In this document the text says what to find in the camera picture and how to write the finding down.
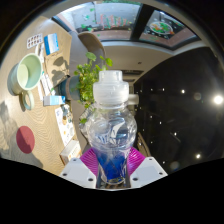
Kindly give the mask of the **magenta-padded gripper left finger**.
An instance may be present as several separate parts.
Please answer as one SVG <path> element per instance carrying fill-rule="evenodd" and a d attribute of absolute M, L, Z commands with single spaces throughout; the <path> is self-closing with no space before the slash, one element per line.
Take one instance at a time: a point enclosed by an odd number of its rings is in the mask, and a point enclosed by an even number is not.
<path fill-rule="evenodd" d="M 72 158 L 60 177 L 82 187 L 95 187 L 99 174 L 98 159 L 90 148 L 80 158 Z"/>

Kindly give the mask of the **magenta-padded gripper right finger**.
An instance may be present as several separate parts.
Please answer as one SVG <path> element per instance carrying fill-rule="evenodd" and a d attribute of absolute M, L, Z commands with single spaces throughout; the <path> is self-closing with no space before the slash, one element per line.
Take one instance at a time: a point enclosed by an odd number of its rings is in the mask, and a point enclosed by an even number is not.
<path fill-rule="evenodd" d="M 140 188 L 167 176 L 154 157 L 145 157 L 135 148 L 127 157 L 127 174 L 131 188 Z"/>

